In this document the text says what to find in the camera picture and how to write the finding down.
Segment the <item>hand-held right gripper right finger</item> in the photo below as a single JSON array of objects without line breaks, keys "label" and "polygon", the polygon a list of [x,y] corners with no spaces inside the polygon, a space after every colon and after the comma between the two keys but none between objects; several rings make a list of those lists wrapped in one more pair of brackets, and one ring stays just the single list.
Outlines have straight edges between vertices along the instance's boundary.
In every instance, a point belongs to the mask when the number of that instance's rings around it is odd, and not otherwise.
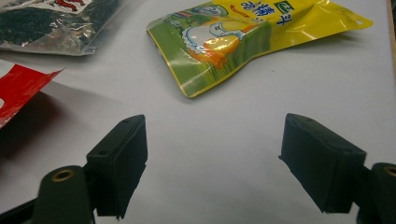
[{"label": "hand-held right gripper right finger", "polygon": [[279,158],[320,211],[347,213],[366,152],[314,119],[289,113]]}]

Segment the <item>red white snack packet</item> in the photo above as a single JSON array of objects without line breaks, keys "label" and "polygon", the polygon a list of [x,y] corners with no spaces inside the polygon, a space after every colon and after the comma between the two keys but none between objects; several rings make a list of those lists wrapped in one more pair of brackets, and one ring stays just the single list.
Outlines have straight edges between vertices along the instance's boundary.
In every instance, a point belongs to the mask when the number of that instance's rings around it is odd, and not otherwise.
[{"label": "red white snack packet", "polygon": [[61,72],[43,73],[0,60],[0,129]]}]

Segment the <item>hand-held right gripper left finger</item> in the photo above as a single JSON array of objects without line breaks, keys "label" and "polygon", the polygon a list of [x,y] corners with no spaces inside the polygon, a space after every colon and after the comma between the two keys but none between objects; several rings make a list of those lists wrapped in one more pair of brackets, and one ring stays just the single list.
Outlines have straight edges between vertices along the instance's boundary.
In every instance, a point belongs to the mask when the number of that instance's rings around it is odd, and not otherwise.
[{"label": "hand-held right gripper left finger", "polygon": [[120,121],[86,158],[86,175],[97,215],[124,218],[148,160],[145,116]]}]

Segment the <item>yellow green snack packet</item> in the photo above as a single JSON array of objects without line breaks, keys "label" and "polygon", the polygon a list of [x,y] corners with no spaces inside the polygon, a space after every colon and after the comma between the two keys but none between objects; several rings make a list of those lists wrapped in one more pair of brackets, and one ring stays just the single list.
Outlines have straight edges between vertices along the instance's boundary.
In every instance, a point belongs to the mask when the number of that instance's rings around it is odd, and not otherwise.
[{"label": "yellow green snack packet", "polygon": [[195,97],[257,57],[372,25],[330,0],[210,0],[147,32],[182,93]]}]

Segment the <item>clear bag of dark seaweed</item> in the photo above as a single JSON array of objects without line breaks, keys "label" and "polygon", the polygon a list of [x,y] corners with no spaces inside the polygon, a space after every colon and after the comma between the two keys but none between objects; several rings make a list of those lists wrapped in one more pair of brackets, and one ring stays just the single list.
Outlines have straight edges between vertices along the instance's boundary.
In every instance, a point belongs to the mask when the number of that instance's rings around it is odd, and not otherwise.
[{"label": "clear bag of dark seaweed", "polygon": [[0,0],[0,50],[83,56],[127,0]]}]

